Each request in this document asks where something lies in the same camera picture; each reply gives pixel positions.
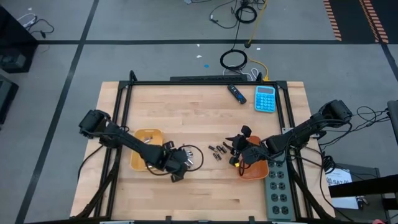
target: gray power strip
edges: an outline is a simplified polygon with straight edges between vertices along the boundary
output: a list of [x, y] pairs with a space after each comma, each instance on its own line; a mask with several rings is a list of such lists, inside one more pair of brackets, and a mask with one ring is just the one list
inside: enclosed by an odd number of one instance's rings
[[[284, 154], [275, 158], [276, 161], [283, 159]], [[268, 221], [292, 221], [294, 211], [287, 164], [268, 161], [268, 169], [265, 178]]]

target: white cable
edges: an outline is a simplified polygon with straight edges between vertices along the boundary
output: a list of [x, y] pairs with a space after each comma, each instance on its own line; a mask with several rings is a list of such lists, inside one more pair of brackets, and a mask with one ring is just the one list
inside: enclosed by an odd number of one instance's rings
[[23, 24], [23, 26], [24, 26], [25, 28], [26, 28], [27, 26], [33, 24], [33, 23], [36, 21], [36, 19], [37, 19], [36, 14], [34, 14], [34, 13], [28, 13], [28, 14], [25, 14], [25, 15], [21, 16], [19, 19], [17, 19], [17, 21], [20, 21], [21, 19], [25, 18], [25, 16], [33, 16], [33, 19], [31, 19], [29, 22]]
[[247, 75], [247, 76], [250, 78], [250, 81], [256, 80], [256, 79], [257, 79], [257, 76], [259, 75], [259, 70], [256, 69], [256, 68], [252, 68], [252, 69], [251, 69], [251, 74], [250, 74], [250, 73], [243, 72], [241, 69], [239, 69], [238, 71], [239, 71], [242, 75]]

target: gray floor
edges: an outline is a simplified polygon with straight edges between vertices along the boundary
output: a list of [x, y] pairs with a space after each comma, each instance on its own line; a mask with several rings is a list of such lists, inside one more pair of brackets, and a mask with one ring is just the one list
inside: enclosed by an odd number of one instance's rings
[[[32, 12], [47, 19], [56, 28], [48, 36], [50, 40], [78, 40], [93, 1], [0, 2], [16, 18], [29, 13], [31, 7]], [[188, 6], [183, 0], [100, 0], [88, 39], [232, 39], [235, 30], [223, 30], [208, 21], [210, 11], [222, 2], [227, 1]], [[214, 13], [220, 22], [233, 22], [229, 7]], [[240, 37], [247, 38], [252, 26], [241, 28]], [[308, 4], [270, 0], [257, 38], [334, 39], [323, 3], [309, 0]], [[76, 173], [86, 146], [77, 125], [95, 107], [101, 82], [126, 79], [130, 69], [139, 80], [218, 75], [222, 72], [219, 57], [230, 47], [224, 44], [84, 46], [25, 221], [69, 216]], [[398, 46], [389, 48], [398, 58]], [[20, 89], [0, 132], [0, 179], [7, 180], [0, 183], [2, 223], [15, 222], [75, 50], [76, 45], [41, 45], [29, 73], [5, 74]], [[398, 97], [398, 82], [379, 45], [271, 44], [253, 45], [246, 52], [268, 65], [271, 80], [303, 81], [313, 113], [332, 99], [343, 100], [355, 112], [362, 105], [383, 110], [386, 101]], [[227, 58], [227, 63], [239, 63], [239, 58]], [[249, 72], [251, 67], [261, 70], [249, 63], [244, 71]], [[359, 124], [360, 120], [355, 118], [353, 123]], [[389, 123], [350, 134], [327, 151], [340, 163], [378, 167], [382, 176], [398, 170], [395, 160], [398, 146]]]

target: yellow cable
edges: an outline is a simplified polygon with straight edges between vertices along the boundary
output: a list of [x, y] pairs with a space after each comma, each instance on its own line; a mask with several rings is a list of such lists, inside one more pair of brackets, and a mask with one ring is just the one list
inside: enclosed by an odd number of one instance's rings
[[266, 69], [266, 75], [265, 75], [264, 79], [262, 79], [262, 80], [264, 80], [264, 81], [269, 81], [269, 78], [268, 78], [268, 68], [267, 68], [267, 66], [264, 65], [263, 63], [259, 62], [259, 61], [253, 60], [253, 59], [251, 59], [251, 58], [249, 58], [249, 57], [248, 57], [248, 59], [249, 59], [251, 62], [254, 62], [254, 63], [257, 63], [257, 64], [259, 64], [259, 65], [262, 65], [262, 66]]
[[263, 15], [263, 13], [264, 13], [266, 7], [267, 7], [267, 3], [268, 3], [268, 0], [265, 0], [265, 1], [264, 1], [264, 5], [262, 6], [262, 9], [261, 9], [259, 18], [256, 20], [256, 25], [254, 25], [254, 30], [253, 30], [253, 32], [252, 32], [252, 34], [251, 34], [251, 37], [250, 37], [250, 40], [248, 41], [248, 44], [251, 43], [251, 41], [252, 41], [253, 38], [254, 38], [254, 35], [256, 34], [256, 31], [257, 31], [257, 28], [258, 28], [258, 26], [259, 26], [261, 17], [262, 17], [262, 15]]

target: black metal frame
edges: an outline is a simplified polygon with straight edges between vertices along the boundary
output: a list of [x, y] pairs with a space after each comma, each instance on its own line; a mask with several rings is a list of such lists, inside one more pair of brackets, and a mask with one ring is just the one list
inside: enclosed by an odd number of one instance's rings
[[[121, 121], [121, 126], [125, 126], [127, 123], [127, 116], [129, 112], [129, 105], [130, 105], [130, 100], [131, 100], [131, 93], [132, 93], [132, 87], [134, 85], [267, 85], [267, 86], [272, 86], [275, 88], [275, 102], [276, 102], [276, 108], [278, 112], [278, 119], [279, 119], [279, 126], [280, 130], [282, 131], [282, 128], [285, 127], [285, 121], [284, 121], [284, 115], [283, 115], [283, 110], [282, 110], [282, 104], [280, 102], [280, 95], [279, 95], [279, 88], [282, 89], [284, 93], [284, 98], [285, 98], [285, 104], [287, 108], [287, 117], [289, 119], [289, 125], [291, 128], [295, 126], [294, 123], [294, 117], [293, 117], [293, 111], [292, 111], [292, 105], [290, 104], [290, 96], [289, 96], [289, 90], [287, 87], [287, 82], [286, 81], [275, 81], [275, 82], [264, 82], [262, 81], [262, 77], [259, 75], [257, 80], [254, 82], [231, 82], [231, 81], [202, 81], [202, 82], [185, 82], [185, 81], [180, 81], [180, 82], [170, 82], [170, 81], [137, 81], [137, 78], [134, 74], [134, 72], [130, 71], [130, 79], [128, 81], [119, 81], [118, 85], [118, 92], [116, 94], [116, 101], [115, 101], [115, 106], [114, 106], [114, 111], [113, 111], [113, 117], [112, 121], [117, 122], [118, 121], [118, 114], [119, 114], [119, 108], [121, 106], [121, 100], [122, 100], [122, 94], [124, 89], [127, 88], [127, 94], [126, 94], [126, 99], [124, 102], [124, 109], [123, 109], [123, 115], [122, 115], [122, 121]], [[106, 207], [106, 215], [105, 216], [100, 216], [100, 211], [101, 211], [101, 206], [102, 206], [102, 199], [103, 195], [101, 195], [100, 199], [97, 201], [95, 205], [95, 210], [93, 217], [88, 218], [88, 215], [91, 213], [91, 211], [88, 211], [85, 213], [83, 217], [72, 217], [69, 220], [59, 220], [59, 221], [54, 221], [54, 222], [40, 222], [40, 223], [99, 223], [103, 221], [110, 221], [112, 217], [112, 211], [113, 211], [113, 203], [114, 203], [114, 197], [116, 193], [116, 183], [118, 180], [118, 172], [119, 172], [119, 165], [120, 165], [120, 157], [121, 157], [121, 147], [116, 149], [116, 155], [115, 155], [115, 160], [113, 163], [112, 170], [114, 171], [112, 174], [109, 174], [109, 165], [111, 163], [111, 155], [113, 153], [113, 149], [107, 148], [106, 149], [106, 154], [104, 158], [104, 164], [103, 164], [103, 170], [101, 173], [101, 182], [100, 186], [102, 186], [106, 179], [109, 178], [109, 176], [112, 175], [112, 181], [110, 183], [110, 191], [109, 191], [109, 199], [107, 202], [107, 207]], [[300, 179], [303, 181], [305, 186], [307, 186], [306, 181], [305, 181], [305, 172], [303, 168], [303, 163], [302, 160], [297, 158], [297, 169], [300, 175]], [[295, 213], [295, 219], [296, 222], [308, 222], [308, 223], [318, 223], [319, 221], [326, 221], [326, 220], [319, 220], [319, 219], [314, 219], [313, 214], [312, 214], [312, 207], [309, 204], [308, 200], [305, 199], [305, 208], [306, 208], [306, 213], [307, 213], [307, 218], [302, 217], [300, 213], [300, 204], [298, 201], [297, 197], [297, 189], [296, 189], [296, 184], [294, 179], [289, 176], [289, 181], [290, 181], [290, 187], [292, 191], [292, 202], [293, 202], [293, 208], [294, 208], [294, 213]], [[149, 220], [135, 220], [134, 223], [145, 223], [145, 224], [171, 224], [171, 223], [193, 223], [193, 221], [171, 221], [172, 217], [167, 216], [165, 220], [161, 221], [149, 221]], [[262, 224], [268, 224], [272, 222], [256, 222], [254, 221], [254, 217], [248, 217], [248, 221], [209, 221], [213, 224], [225, 224], [225, 223], [231, 223], [231, 224], [255, 224], [255, 223], [262, 223]], [[327, 223], [346, 223], [346, 222], [341, 222], [338, 220], [328, 220]]]

